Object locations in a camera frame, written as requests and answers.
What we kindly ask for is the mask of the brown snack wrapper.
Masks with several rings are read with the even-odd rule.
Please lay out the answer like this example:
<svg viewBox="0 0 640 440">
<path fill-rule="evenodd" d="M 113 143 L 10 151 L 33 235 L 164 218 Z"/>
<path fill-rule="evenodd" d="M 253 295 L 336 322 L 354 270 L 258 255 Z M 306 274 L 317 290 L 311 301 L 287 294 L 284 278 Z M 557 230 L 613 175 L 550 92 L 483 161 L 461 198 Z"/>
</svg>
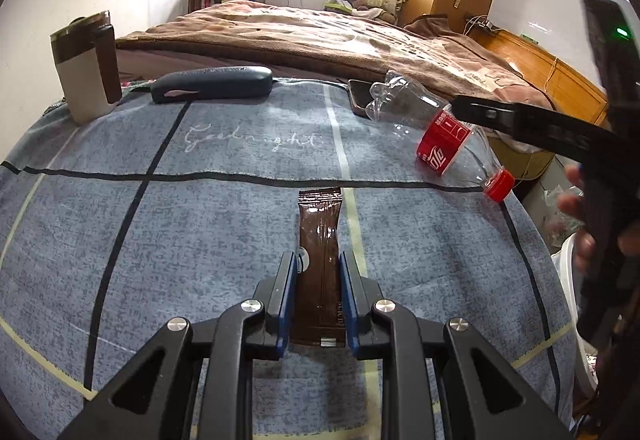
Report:
<svg viewBox="0 0 640 440">
<path fill-rule="evenodd" d="M 341 207 L 339 189 L 298 194 L 299 272 L 291 330 L 294 344 L 321 348 L 345 345 L 337 241 Z"/>
</svg>

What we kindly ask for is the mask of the clear plastic cola bottle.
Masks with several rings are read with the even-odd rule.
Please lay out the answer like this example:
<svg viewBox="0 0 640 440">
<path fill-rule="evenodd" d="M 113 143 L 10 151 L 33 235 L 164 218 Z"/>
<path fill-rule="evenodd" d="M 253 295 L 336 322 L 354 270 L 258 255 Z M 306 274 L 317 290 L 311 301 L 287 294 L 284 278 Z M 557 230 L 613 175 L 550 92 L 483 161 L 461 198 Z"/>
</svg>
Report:
<svg viewBox="0 0 640 440">
<path fill-rule="evenodd" d="M 501 203 L 515 179 L 492 151 L 484 130 L 454 117 L 450 104 L 414 79 L 390 70 L 370 88 L 367 117 L 411 143 L 416 158 L 455 186 L 478 187 Z"/>
</svg>

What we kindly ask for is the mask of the white trash bin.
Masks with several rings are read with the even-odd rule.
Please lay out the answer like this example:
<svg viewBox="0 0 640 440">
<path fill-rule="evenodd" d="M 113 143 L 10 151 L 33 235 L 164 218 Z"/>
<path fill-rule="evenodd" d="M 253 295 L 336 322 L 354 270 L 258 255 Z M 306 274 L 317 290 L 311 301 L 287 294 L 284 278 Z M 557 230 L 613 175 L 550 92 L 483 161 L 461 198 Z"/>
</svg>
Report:
<svg viewBox="0 0 640 440">
<path fill-rule="evenodd" d="M 576 234 L 572 234 L 563 241 L 560 250 L 555 252 L 551 256 L 551 259 L 560 279 L 573 326 L 577 328 L 579 313 L 578 299 L 579 290 L 582 288 L 582 275 L 576 270 L 576 267 L 574 267 L 575 237 Z M 585 342 L 582 337 L 577 336 L 575 374 L 577 385 L 586 397 L 592 397 L 597 390 L 597 360 L 598 350 L 593 348 L 589 342 Z"/>
</svg>

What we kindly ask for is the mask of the wooden headboard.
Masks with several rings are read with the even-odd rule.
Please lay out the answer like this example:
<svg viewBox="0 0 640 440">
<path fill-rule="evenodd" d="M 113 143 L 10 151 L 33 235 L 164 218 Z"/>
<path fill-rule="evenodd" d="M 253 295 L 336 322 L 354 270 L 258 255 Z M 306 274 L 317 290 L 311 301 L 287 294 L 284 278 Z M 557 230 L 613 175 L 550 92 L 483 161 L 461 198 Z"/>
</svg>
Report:
<svg viewBox="0 0 640 440">
<path fill-rule="evenodd" d="M 514 65 L 562 113 L 600 127 L 608 124 L 606 95 L 562 59 L 506 30 L 489 33 L 475 27 L 471 30 L 470 37 Z"/>
</svg>

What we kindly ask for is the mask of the green plastic bag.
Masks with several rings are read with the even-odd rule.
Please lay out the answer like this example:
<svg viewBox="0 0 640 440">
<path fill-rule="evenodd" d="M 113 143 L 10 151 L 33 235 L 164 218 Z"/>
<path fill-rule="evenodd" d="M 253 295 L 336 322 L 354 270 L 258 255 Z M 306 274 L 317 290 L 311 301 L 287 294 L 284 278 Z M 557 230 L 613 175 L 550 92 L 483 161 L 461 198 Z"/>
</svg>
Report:
<svg viewBox="0 0 640 440">
<path fill-rule="evenodd" d="M 561 248 L 564 241 L 582 225 L 578 219 L 567 215 L 558 208 L 558 199 L 563 194 L 582 196 L 582 190 L 576 186 L 562 189 L 558 185 L 551 191 L 544 191 L 542 233 L 551 248 Z"/>
</svg>

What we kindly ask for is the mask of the blue grid tablecloth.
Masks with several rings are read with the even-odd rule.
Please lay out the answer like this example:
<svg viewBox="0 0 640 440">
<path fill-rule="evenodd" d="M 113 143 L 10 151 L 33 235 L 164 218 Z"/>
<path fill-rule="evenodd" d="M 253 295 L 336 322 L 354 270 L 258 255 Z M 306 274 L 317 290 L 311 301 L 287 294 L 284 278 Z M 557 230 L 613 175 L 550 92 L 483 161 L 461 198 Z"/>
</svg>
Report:
<svg viewBox="0 0 640 440">
<path fill-rule="evenodd" d="M 2 392 L 55 438 L 168 319 L 249 297 L 298 245 L 299 193 L 337 187 L 360 272 L 417 316 L 468 319 L 568 423 L 558 275 L 521 203 L 474 182 L 479 161 L 472 145 L 436 175 L 320 81 L 248 103 L 136 91 L 87 126 L 54 108 L 1 161 Z"/>
</svg>

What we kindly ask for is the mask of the black smartphone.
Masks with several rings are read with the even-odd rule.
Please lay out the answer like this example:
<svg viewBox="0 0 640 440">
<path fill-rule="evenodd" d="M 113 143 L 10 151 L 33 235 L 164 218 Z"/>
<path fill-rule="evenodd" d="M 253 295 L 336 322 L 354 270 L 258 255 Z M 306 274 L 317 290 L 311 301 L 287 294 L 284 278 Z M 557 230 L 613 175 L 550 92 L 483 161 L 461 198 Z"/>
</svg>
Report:
<svg viewBox="0 0 640 440">
<path fill-rule="evenodd" d="M 349 105 L 352 112 L 361 118 L 378 120 L 378 110 L 375 107 L 375 96 L 382 91 L 382 82 L 367 82 L 349 79 L 347 82 Z"/>
</svg>

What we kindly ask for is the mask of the dark blue glasses case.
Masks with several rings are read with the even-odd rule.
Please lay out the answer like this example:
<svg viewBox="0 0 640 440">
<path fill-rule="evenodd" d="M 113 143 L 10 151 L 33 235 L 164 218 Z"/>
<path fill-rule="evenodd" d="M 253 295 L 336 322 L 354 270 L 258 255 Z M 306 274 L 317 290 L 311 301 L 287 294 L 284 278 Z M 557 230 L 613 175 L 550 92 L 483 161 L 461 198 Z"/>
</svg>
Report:
<svg viewBox="0 0 640 440">
<path fill-rule="evenodd" d="M 246 100 L 270 94 L 272 71 L 262 66 L 228 66 L 176 71 L 151 84 L 157 104 L 192 100 Z"/>
</svg>

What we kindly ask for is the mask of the bed with brown blanket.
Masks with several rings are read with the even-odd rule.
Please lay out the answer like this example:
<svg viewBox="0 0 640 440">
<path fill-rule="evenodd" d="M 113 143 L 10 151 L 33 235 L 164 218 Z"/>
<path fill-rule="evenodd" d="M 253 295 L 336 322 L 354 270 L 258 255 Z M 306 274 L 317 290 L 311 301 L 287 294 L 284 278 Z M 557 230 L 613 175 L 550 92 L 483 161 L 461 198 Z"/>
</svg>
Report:
<svg viewBox="0 0 640 440">
<path fill-rule="evenodd" d="M 424 15 L 398 28 L 326 10 L 235 0 L 121 36 L 116 48 L 245 60 L 369 82 L 395 70 L 447 100 L 462 94 L 553 106 L 504 58 L 452 31 L 444 16 Z"/>
</svg>

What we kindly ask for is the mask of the brown white thermos mug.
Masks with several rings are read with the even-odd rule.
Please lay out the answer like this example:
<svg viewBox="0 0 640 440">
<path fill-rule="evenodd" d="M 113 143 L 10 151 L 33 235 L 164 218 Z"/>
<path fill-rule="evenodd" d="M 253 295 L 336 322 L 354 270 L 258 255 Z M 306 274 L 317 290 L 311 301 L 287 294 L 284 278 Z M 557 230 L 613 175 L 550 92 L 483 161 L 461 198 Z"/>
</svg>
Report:
<svg viewBox="0 0 640 440">
<path fill-rule="evenodd" d="M 110 12 L 74 19 L 52 33 L 50 43 L 74 121 L 83 126 L 110 113 L 122 99 Z"/>
</svg>

